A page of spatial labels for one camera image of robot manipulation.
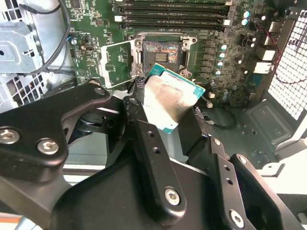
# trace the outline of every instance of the ram slot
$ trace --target ram slot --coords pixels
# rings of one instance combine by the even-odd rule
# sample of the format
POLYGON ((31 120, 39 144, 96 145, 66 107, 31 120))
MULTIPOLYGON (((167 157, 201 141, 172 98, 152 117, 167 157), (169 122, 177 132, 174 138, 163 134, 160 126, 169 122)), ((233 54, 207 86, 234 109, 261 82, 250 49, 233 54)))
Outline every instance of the ram slot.
POLYGON ((168 11, 168 10, 160 10, 160 11, 138 11, 138 10, 118 10, 118 14, 121 16, 129 16, 133 15, 135 17, 141 16, 155 16, 155 17, 210 17, 210 18, 224 18, 227 16, 227 12, 218 11, 218 12, 198 12, 198 11, 168 11))
POLYGON ((172 10, 172 9, 184 9, 185 11, 190 11, 190 9, 217 9, 217 10, 226 10, 229 9, 228 6, 216 6, 216 5, 208 5, 208 4, 198 4, 198 3, 157 3, 157 2, 132 2, 132 3, 116 3, 116 6, 120 6, 126 9, 157 9, 157 10, 172 10))
POLYGON ((202 29, 202 30, 216 30, 223 32, 224 28, 218 25, 187 25, 187 24, 162 24, 162 23, 139 23, 139 22, 128 22, 121 23, 122 28, 138 28, 138 29, 202 29))

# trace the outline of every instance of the hole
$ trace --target hole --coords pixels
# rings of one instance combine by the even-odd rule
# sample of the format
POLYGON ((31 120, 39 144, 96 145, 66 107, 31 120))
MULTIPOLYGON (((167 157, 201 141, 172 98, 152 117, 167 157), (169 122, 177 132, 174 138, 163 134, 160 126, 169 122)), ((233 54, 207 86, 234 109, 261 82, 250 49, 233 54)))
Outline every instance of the hole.
POLYGON ((230 171, 230 168, 229 168, 227 165, 224 165, 224 168, 225 168, 227 171, 230 171))
POLYGON ((138 102, 135 98, 133 98, 133 97, 130 97, 130 98, 129 98, 129 101, 130 101, 132 104, 139 105, 139 102, 138 102))
POLYGON ((21 84, 20 81, 16 83, 16 86, 17 86, 18 90, 21 90, 23 88, 23 85, 21 84))
POLYGON ((39 81, 39 82, 42 82, 42 81, 43 81, 42 75, 38 75, 38 81, 39 81))
POLYGON ((30 102, 34 102, 35 101, 34 100, 34 96, 31 93, 28 95, 28 98, 29 98, 30 102))
POLYGON ((29 86, 26 86, 24 89, 25 89, 26 93, 30 92, 30 87, 29 86))
POLYGON ((67 135, 67 133, 68 133, 68 128, 63 129, 63 131, 64 131, 64 134, 67 135))
POLYGON ((148 131, 147 134, 151 137, 154 137, 154 134, 152 133, 152 131, 148 131))
POLYGON ((156 154, 160 154, 161 151, 157 147, 153 147, 153 152, 156 154))
POLYGON ((108 128, 113 128, 115 125, 116 125, 116 122, 114 120, 110 120, 110 121, 108 121, 106 126, 108 128))
POLYGON ((232 183, 232 180, 230 180, 229 178, 226 178, 227 182, 231 185, 233 185, 234 183, 232 183))
POLYGON ((38 99, 38 93, 37 90, 33 90, 33 95, 34 95, 34 99, 37 100, 38 99))

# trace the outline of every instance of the silver screw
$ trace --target silver screw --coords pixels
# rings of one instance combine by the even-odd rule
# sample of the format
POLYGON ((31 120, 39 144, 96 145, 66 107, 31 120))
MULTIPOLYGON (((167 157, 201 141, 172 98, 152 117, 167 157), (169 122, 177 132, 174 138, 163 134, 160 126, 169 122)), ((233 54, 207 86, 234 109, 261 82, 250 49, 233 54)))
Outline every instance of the silver screw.
POLYGON ((72 40, 71 40, 71 44, 72 44, 72 45, 76 45, 76 44, 77 44, 77 40, 76 40, 76 39, 72 39, 72 40))
POLYGON ((280 129, 277 128, 277 129, 274 130, 275 135, 279 135, 280 133, 281 133, 280 129))
POLYGON ((180 202, 179 194, 172 188, 167 188, 165 190, 165 198, 171 205, 178 205, 180 202))
POLYGON ((105 95, 105 91, 101 88, 95 88, 95 92, 101 96, 105 95))
POLYGON ((245 159, 244 157, 239 156, 239 159, 242 161, 243 164, 246 164, 246 163, 247 163, 247 161, 246 161, 246 159, 245 159))
POLYGON ((217 145, 221 145, 221 142, 218 140, 218 139, 213 139, 214 140, 214 142, 217 144, 217 145))
POLYGON ((37 149, 41 153, 52 155, 52 154, 55 154, 59 150, 59 145, 51 139, 45 139, 45 140, 41 140, 37 144, 37 149))
POLYGON ((17 131, 8 128, 0 129, 0 143, 1 144, 14 144, 20 139, 20 135, 17 131))
POLYGON ((230 210, 229 211, 229 215, 231 220, 239 227, 239 228, 243 228, 244 227, 244 221, 242 219, 242 217, 234 210, 230 210))

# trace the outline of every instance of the perforated metal panel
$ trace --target perforated metal panel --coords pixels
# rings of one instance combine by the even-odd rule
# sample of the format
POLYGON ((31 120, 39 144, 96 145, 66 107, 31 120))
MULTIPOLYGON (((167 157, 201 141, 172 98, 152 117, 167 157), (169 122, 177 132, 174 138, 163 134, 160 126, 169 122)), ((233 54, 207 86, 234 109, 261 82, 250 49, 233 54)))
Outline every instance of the perforated metal panel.
POLYGON ((307 11, 295 23, 268 92, 295 119, 307 109, 307 11))
POLYGON ((0 2, 0 22, 19 22, 22 21, 22 16, 18 7, 17 0, 4 0, 0 2))

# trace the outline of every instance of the black metal bracket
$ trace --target black metal bracket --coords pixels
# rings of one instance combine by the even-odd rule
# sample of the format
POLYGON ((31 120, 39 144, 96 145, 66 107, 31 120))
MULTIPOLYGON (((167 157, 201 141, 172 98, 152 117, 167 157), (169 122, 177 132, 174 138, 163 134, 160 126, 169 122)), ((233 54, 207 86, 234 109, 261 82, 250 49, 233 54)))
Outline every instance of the black metal bracket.
POLYGON ((169 159, 139 100, 94 84, 1 114, 0 130, 0 199, 42 228, 302 229, 250 162, 228 161, 192 109, 178 130, 194 168, 169 159), (107 134, 107 168, 70 187, 68 143, 87 132, 107 134))

